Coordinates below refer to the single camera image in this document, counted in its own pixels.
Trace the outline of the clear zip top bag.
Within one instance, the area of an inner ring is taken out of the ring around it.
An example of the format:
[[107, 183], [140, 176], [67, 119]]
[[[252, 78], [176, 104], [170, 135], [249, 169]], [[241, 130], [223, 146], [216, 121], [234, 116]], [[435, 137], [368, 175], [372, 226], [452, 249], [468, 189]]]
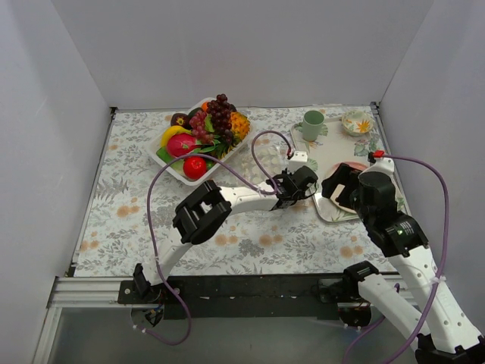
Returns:
[[[287, 166], [286, 145], [270, 143], [269, 139], [255, 144], [255, 155], [261, 166], [270, 176], [280, 174]], [[237, 156], [231, 159], [233, 168], [252, 184], [259, 184], [267, 179], [258, 167], [251, 153], [251, 147], [245, 146]]]

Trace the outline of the dark mangosteen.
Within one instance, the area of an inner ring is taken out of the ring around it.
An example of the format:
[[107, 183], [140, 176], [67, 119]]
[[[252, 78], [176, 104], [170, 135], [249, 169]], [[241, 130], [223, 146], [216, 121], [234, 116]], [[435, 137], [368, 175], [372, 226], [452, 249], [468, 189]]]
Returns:
[[171, 126], [181, 126], [185, 129], [190, 129], [189, 115], [184, 113], [175, 113], [171, 117]]

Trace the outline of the pink dragon fruit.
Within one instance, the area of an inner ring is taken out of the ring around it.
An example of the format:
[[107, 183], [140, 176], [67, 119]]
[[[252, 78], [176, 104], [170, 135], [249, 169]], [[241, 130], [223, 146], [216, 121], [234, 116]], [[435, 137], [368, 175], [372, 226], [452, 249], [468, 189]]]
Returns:
[[200, 147], [198, 140], [193, 135], [180, 133], [168, 140], [165, 149], [171, 157], [176, 158], [186, 155], [198, 147]]

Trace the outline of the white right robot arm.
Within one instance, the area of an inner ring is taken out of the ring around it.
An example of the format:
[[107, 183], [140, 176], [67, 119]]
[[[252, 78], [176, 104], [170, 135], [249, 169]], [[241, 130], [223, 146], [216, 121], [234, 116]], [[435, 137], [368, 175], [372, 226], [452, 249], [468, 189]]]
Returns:
[[482, 363], [484, 335], [452, 295], [419, 223], [399, 211], [393, 172], [389, 158], [364, 171], [341, 163], [322, 181], [322, 195], [355, 211], [415, 301], [401, 297], [368, 261], [345, 269], [344, 295], [374, 305], [405, 337], [404, 347], [413, 349], [419, 363]]

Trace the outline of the white fruit basket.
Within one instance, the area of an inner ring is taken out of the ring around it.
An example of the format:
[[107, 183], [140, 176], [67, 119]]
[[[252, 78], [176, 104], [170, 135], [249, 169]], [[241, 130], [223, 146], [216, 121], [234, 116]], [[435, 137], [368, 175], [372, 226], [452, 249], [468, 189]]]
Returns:
[[[191, 107], [188, 111], [177, 112], [177, 113], [187, 114], [191, 119], [192, 116], [199, 110], [203, 110], [206, 112], [208, 102], [215, 99], [216, 97], [209, 97], [209, 98], [203, 99], [202, 101], [198, 102], [195, 106]], [[237, 111], [234, 105], [232, 104], [230, 105], [231, 105], [231, 108], [233, 109], [232, 112]], [[233, 139], [233, 142], [231, 144], [227, 144], [216, 133], [214, 133], [214, 143], [212, 145], [202, 145], [198, 141], [198, 144], [200, 145], [200, 147], [198, 147], [197, 149], [194, 149], [193, 151], [191, 151], [186, 155], [182, 155], [174, 158], [167, 153], [165, 147], [160, 147], [162, 134], [166, 131], [166, 129], [171, 127], [171, 120], [170, 120], [170, 125], [168, 127], [164, 128], [162, 132], [158, 133], [157, 136], [152, 137], [152, 139], [147, 142], [147, 144], [145, 145], [145, 150], [148, 153], [149, 157], [157, 165], [159, 165], [160, 167], [166, 167], [167, 173], [170, 174], [172, 177], [183, 182], [187, 186], [196, 186], [201, 182], [207, 180], [213, 174], [215, 169], [218, 168], [217, 166], [218, 161], [228, 162], [228, 160], [232, 156], [238, 153], [238, 151], [240, 151], [242, 147], [244, 147], [249, 143], [251, 138], [253, 138], [253, 136], [255, 135], [255, 127], [252, 126], [251, 121], [250, 121], [250, 124], [251, 124], [251, 129], [248, 135], [246, 136], [246, 138], [242, 142], [234, 143], [234, 139]], [[206, 173], [198, 180], [190, 180], [183, 173], [183, 163], [187, 158], [193, 157], [193, 156], [202, 157], [207, 164]]]

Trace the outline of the dark purple grape bunch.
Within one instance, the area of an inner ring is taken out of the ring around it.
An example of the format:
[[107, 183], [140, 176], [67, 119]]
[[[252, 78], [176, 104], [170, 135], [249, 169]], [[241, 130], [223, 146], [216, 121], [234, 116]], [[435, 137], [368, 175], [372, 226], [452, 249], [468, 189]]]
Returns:
[[214, 132], [227, 144], [231, 144], [234, 139], [230, 120], [232, 111], [225, 94], [219, 94], [215, 100], [208, 102], [206, 111], [211, 116]]

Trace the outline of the red apple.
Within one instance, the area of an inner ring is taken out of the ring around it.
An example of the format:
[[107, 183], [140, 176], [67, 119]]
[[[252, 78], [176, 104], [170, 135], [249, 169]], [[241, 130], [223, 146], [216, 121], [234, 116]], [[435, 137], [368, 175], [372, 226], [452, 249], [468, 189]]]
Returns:
[[189, 157], [183, 163], [183, 173], [190, 180], [198, 180], [207, 171], [207, 164], [202, 157]]

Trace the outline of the floral bowl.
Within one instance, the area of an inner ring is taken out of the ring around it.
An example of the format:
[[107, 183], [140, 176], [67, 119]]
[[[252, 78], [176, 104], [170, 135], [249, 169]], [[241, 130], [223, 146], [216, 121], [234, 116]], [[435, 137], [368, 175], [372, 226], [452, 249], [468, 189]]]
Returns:
[[374, 119], [366, 111], [351, 110], [341, 116], [341, 124], [345, 132], [353, 137], [363, 136], [374, 129]]

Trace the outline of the light red grape bunch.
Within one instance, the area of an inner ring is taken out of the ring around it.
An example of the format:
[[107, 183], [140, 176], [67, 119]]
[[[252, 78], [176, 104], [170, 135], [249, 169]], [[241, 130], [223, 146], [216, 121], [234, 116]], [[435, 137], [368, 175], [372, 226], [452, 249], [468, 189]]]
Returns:
[[214, 127], [211, 116], [203, 110], [197, 111], [189, 121], [192, 128], [192, 135], [202, 145], [212, 145], [214, 143]]

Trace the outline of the floral serving tray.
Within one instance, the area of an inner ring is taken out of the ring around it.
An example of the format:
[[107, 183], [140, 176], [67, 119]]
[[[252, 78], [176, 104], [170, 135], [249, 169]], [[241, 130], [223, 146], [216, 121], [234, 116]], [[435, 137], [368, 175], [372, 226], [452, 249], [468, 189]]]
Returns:
[[328, 178], [341, 163], [366, 169], [369, 166], [368, 153], [383, 148], [376, 121], [371, 132], [363, 136], [350, 136], [341, 124], [344, 113], [346, 111], [325, 115], [322, 131], [313, 142], [303, 139], [302, 122], [291, 127], [290, 133], [296, 148], [308, 153], [307, 166], [316, 173], [319, 182]]

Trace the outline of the yellow banana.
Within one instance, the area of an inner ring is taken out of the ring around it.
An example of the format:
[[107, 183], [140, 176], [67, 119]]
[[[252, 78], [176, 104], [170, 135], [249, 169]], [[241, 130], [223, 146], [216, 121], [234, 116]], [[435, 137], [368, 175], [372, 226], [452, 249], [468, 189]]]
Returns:
[[170, 140], [171, 137], [175, 135], [179, 135], [182, 133], [186, 133], [191, 135], [192, 132], [190, 130], [185, 129], [184, 127], [180, 125], [174, 125], [166, 129], [166, 131], [162, 134], [161, 136], [161, 142], [160, 142], [160, 147], [165, 147]]

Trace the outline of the floral tablecloth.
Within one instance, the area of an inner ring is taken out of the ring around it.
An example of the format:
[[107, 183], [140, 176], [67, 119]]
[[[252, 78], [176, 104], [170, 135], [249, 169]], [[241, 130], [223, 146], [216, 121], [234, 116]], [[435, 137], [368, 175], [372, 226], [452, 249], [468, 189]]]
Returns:
[[[257, 130], [264, 131], [255, 144], [269, 139], [281, 146], [290, 138], [291, 127], [302, 121], [305, 109], [247, 108], [245, 113]], [[169, 126], [171, 117], [171, 111], [114, 115], [73, 259], [75, 277], [129, 276], [136, 264], [152, 257], [151, 232], [157, 241], [164, 238], [174, 209], [192, 191], [161, 172], [146, 152], [147, 142]], [[239, 183], [239, 175], [234, 168], [233, 173], [219, 168], [213, 179], [230, 187]], [[231, 216], [212, 239], [190, 249], [173, 274], [331, 273], [363, 260], [382, 272], [392, 271], [358, 220], [344, 212], [328, 220], [322, 215], [313, 200], [306, 199], [285, 210]]]

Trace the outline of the aluminium frame rail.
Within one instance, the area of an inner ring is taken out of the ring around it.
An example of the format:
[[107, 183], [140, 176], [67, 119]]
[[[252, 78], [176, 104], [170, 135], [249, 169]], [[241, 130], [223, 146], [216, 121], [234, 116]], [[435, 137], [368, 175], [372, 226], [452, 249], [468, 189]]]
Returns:
[[56, 278], [48, 308], [108, 308], [119, 306], [122, 281], [128, 278]]

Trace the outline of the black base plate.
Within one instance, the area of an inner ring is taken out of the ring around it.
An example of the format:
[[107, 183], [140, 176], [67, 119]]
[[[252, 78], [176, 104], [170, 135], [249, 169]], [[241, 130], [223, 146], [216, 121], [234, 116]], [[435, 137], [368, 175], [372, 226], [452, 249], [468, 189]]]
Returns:
[[167, 320], [185, 318], [179, 298], [194, 319], [308, 317], [366, 326], [372, 318], [370, 304], [348, 293], [340, 273], [173, 276], [168, 282], [172, 291], [141, 278], [122, 281], [117, 301], [161, 306]]

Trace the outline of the green cup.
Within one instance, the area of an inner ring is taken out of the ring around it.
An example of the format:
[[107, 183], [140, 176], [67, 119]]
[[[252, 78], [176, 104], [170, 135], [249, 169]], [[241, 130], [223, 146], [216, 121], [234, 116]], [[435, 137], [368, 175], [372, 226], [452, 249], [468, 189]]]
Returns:
[[324, 115], [317, 110], [307, 111], [302, 122], [302, 137], [305, 141], [315, 141], [324, 126]]

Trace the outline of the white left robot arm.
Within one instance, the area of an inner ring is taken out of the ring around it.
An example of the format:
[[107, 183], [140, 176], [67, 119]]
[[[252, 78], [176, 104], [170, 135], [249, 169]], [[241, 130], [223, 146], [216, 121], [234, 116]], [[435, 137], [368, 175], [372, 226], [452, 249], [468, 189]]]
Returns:
[[134, 290], [144, 303], [155, 302], [161, 294], [161, 283], [172, 268], [193, 246], [210, 240], [231, 215], [243, 212], [286, 209], [308, 198], [316, 189], [318, 176], [309, 167], [294, 172], [283, 171], [270, 180], [250, 187], [219, 187], [207, 180], [196, 187], [174, 210], [167, 236], [155, 244], [154, 259], [136, 265]]

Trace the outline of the orange pineapple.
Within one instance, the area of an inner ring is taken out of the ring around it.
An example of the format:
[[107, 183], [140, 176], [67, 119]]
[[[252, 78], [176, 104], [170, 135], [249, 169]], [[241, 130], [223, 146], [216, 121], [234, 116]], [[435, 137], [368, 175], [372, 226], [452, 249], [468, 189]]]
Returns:
[[242, 142], [251, 129], [249, 119], [244, 114], [234, 111], [230, 113], [230, 123], [234, 143]]

